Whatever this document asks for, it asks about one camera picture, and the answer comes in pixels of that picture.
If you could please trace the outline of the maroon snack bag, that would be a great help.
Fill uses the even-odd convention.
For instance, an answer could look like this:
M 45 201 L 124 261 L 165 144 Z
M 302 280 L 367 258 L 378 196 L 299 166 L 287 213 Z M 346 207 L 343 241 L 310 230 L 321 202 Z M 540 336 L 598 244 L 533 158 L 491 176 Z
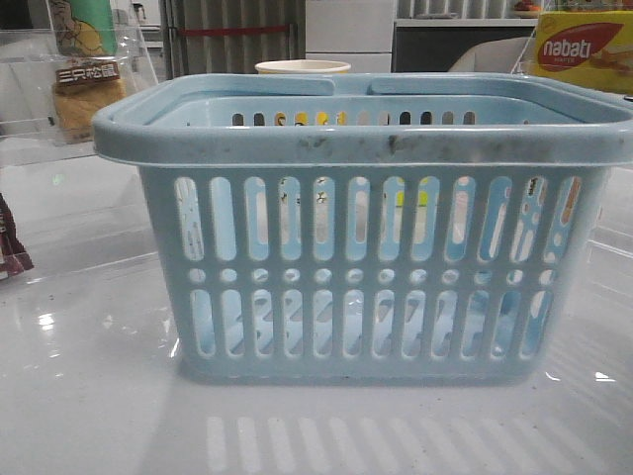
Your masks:
M 1 279 L 21 274 L 34 268 L 34 264 L 17 237 L 13 214 L 1 197 Z

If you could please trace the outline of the yellow popcorn paper cup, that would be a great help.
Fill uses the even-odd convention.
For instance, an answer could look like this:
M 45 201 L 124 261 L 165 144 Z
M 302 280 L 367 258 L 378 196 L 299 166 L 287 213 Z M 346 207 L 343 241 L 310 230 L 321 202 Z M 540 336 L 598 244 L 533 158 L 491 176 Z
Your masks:
M 349 72 L 351 65 L 335 60 L 290 59 L 258 62 L 255 69 L 259 74 L 335 74 Z

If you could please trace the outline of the clear acrylic display shelf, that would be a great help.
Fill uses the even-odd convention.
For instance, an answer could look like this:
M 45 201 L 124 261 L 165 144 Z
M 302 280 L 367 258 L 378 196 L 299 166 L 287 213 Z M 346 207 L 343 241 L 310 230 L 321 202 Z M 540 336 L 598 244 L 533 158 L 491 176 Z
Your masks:
M 156 84 L 141 25 L 143 2 L 109 1 L 118 48 L 114 56 L 59 53 L 48 1 L 1 4 L 1 163 L 4 166 L 87 156 L 89 142 L 68 143 L 59 127 L 51 86 L 55 71 L 90 58 L 119 64 L 127 96 Z

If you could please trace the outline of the packaged bread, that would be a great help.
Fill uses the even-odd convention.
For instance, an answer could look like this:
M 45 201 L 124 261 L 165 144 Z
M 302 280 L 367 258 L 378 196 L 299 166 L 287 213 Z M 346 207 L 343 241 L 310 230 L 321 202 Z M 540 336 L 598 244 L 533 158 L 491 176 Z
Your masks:
M 94 58 L 57 69 L 51 91 L 59 127 L 68 143 L 91 141 L 96 112 L 127 95 L 119 64 Z

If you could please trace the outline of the yellow nabati wafer box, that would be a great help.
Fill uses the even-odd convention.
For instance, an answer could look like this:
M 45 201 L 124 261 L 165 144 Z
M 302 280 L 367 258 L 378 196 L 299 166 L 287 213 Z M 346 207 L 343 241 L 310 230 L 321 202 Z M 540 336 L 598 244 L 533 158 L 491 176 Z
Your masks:
M 609 93 L 632 93 L 630 11 L 550 11 L 540 15 L 530 74 Z

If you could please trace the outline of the light blue plastic basket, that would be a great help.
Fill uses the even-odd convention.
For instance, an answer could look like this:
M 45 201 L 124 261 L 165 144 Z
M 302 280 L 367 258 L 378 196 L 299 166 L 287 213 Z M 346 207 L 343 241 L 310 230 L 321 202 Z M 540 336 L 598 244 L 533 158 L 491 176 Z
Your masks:
M 214 380 L 524 378 L 632 160 L 630 102 L 511 74 L 191 75 L 93 131 Z

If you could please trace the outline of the white cabinet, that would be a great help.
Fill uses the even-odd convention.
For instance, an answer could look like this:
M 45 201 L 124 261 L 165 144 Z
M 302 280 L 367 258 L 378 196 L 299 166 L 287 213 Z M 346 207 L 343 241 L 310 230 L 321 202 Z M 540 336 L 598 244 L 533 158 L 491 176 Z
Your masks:
M 389 72 L 395 1 L 308 1 L 306 58 L 347 62 L 353 72 Z

